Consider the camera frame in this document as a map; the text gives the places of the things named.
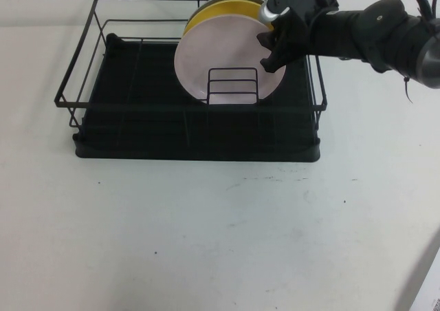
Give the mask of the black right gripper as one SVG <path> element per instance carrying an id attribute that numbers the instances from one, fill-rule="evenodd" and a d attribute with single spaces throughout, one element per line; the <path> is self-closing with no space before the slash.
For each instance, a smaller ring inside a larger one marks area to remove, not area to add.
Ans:
<path id="1" fill-rule="evenodd" d="M 309 47 L 309 26 L 295 12 L 289 10 L 274 23 L 274 31 L 257 35 L 264 48 L 272 48 L 260 63 L 264 70 L 275 73 L 280 68 L 304 56 Z"/>

